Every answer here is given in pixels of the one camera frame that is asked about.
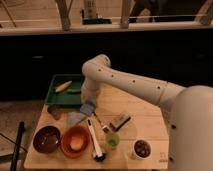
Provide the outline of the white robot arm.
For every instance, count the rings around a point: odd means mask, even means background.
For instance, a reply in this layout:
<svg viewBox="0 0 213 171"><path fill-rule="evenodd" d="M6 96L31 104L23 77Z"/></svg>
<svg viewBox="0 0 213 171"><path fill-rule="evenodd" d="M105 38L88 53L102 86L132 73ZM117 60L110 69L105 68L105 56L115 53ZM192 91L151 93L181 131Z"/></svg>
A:
<svg viewBox="0 0 213 171"><path fill-rule="evenodd" d="M94 102L105 83L170 114L168 171L213 171L213 87L183 87L114 70L104 54L86 61L82 73L84 101Z"/></svg>

